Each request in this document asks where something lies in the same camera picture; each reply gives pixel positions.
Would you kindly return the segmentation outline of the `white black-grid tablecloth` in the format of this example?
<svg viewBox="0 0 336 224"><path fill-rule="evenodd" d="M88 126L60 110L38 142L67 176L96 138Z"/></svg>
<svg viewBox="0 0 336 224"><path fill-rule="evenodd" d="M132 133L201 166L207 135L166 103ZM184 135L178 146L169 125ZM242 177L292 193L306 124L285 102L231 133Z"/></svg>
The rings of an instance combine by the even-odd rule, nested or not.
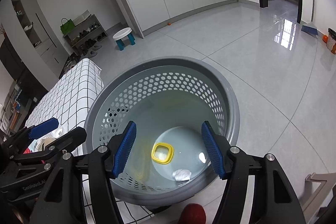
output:
<svg viewBox="0 0 336 224"><path fill-rule="evenodd" d="M29 145L31 152L43 150L47 140L63 136L77 126L84 128L89 109L104 87L101 69L90 59L82 59L70 69L55 86L40 100L29 115L25 126L39 125L56 118L59 127ZM88 223L96 223L93 217L89 193L88 175L82 175L84 209ZM143 206L131 205L116 200L124 223L141 223L154 216Z"/></svg>

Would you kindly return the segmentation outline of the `yellow-rimmed square lid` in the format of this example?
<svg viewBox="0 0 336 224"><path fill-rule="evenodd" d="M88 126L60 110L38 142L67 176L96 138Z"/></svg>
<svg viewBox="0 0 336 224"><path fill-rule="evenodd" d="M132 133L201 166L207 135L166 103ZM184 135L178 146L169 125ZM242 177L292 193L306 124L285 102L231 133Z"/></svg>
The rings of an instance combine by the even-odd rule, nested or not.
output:
<svg viewBox="0 0 336 224"><path fill-rule="evenodd" d="M158 164L169 164L174 156L174 148L168 143L155 143L151 150L151 159Z"/></svg>

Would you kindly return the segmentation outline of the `grey perforated laundry basket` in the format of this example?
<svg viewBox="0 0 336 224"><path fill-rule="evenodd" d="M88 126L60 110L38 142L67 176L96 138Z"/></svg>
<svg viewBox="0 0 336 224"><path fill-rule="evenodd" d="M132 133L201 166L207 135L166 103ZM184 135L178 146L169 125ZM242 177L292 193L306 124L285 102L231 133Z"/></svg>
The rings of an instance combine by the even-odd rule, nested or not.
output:
<svg viewBox="0 0 336 224"><path fill-rule="evenodd" d="M201 136L209 121L214 132L237 142L240 111L226 78L212 66L188 57L165 57L138 64L107 85L85 121L84 153L106 145L129 121L137 127L125 169L112 180L114 196L142 206L166 206L194 196L216 179ZM174 148L169 164L151 159L155 143ZM187 169L189 181L173 172Z"/></svg>

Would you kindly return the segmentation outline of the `red object at bottom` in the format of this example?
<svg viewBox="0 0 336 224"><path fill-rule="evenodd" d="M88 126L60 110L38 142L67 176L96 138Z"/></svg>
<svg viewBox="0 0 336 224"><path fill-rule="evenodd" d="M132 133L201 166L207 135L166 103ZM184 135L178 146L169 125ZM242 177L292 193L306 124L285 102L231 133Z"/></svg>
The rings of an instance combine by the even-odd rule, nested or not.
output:
<svg viewBox="0 0 336 224"><path fill-rule="evenodd" d="M177 224L206 224L206 212L202 205L188 204L181 212Z"/></svg>

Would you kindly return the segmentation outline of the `grey shoe rack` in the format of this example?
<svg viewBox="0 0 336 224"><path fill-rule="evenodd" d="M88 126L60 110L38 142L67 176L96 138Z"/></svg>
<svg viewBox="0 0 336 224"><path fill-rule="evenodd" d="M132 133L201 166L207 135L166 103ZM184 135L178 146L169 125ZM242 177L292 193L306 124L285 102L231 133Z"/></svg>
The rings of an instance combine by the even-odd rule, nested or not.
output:
<svg viewBox="0 0 336 224"><path fill-rule="evenodd" d="M107 33L95 14L90 14L88 18L76 25L74 29L63 36L76 55L83 55L85 42L96 41L98 37L105 38Z"/></svg>

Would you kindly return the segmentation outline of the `green handbag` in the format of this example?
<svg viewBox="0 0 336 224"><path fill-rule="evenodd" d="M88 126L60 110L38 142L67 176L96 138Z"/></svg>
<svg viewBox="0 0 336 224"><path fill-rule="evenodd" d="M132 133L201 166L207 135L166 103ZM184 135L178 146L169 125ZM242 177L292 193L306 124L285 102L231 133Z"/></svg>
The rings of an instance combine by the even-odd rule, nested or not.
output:
<svg viewBox="0 0 336 224"><path fill-rule="evenodd" d="M68 34L75 28L75 24L72 21L72 19L62 18L61 24L62 25L60 26L60 31L62 32L63 35Z"/></svg>

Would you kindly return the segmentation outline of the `white stool with teal legs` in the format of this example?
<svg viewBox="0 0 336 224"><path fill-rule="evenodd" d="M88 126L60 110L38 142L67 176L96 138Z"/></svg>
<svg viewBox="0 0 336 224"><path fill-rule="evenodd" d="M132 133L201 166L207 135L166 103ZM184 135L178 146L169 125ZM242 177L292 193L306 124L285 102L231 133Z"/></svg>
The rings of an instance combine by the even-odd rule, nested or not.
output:
<svg viewBox="0 0 336 224"><path fill-rule="evenodd" d="M116 42L120 51L124 50L125 44L123 43L123 39L128 38L130 41L130 45L135 45L135 37L132 34L132 29L130 27L123 28L113 35L113 40Z"/></svg>

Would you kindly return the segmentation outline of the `orange toy near wall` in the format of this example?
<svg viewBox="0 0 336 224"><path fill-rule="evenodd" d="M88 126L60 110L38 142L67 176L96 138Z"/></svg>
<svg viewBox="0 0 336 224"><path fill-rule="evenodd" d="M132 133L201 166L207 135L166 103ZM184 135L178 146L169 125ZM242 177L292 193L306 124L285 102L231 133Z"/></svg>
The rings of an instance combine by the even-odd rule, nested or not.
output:
<svg viewBox="0 0 336 224"><path fill-rule="evenodd" d="M322 37L322 40L323 40L323 42L327 43L327 41L328 41L328 36L327 36L327 35L324 35L324 36Z"/></svg>

